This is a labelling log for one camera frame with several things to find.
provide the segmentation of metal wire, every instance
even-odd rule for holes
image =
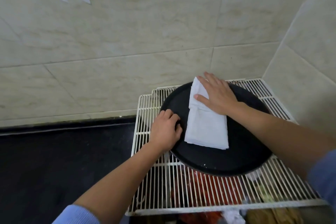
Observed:
[[[292,116],[272,95],[262,79],[231,81],[256,95],[279,118]],[[160,87],[139,98],[132,155],[148,142],[151,125],[165,98],[177,86]],[[165,153],[147,173],[135,193],[127,215],[154,215],[326,205],[307,182],[301,180],[276,156],[247,175],[210,176],[185,166]]]

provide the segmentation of person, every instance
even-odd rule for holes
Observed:
[[[195,99],[247,128],[288,167],[307,179],[335,210],[336,140],[248,107],[237,101],[226,81],[210,73],[204,75],[198,79],[209,99],[202,95],[195,95]],[[178,120],[171,110],[161,111],[153,122],[149,142],[66,207],[53,223],[119,223],[146,173],[179,140],[182,128],[175,128]]]

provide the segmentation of person's right arm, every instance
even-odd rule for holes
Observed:
[[[238,102],[229,85],[213,74],[198,77],[209,99],[195,98],[214,112],[231,117],[247,128],[294,172],[306,179],[311,168],[328,152],[336,149],[336,140]]]

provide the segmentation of blue sleeve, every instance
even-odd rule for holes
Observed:
[[[310,185],[336,211],[336,150],[320,159],[307,176]]]
[[[84,207],[68,205],[52,224],[99,224],[99,220]]]

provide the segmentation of folded napkin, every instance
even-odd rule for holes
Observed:
[[[229,148],[226,116],[219,115],[194,98],[195,94],[209,98],[195,77],[189,97],[189,116],[184,141],[191,144],[225,150]]]

